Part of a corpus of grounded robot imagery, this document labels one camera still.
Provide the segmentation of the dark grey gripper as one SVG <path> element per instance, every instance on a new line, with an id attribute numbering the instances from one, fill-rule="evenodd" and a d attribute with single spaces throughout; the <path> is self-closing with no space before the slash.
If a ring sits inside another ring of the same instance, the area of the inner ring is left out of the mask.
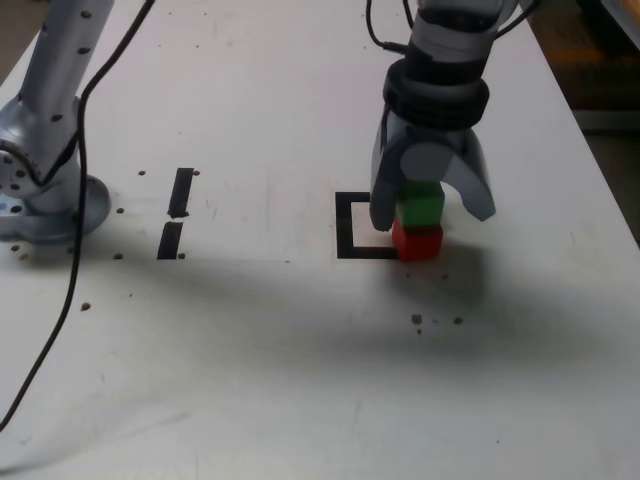
<path id="1" fill-rule="evenodd" d="M 440 131 L 420 127 L 385 106 L 371 163 L 369 215 L 375 230 L 391 229 L 404 176 L 410 182 L 451 186 L 467 212 L 479 221 L 496 213 L 484 155 L 472 129 Z"/>

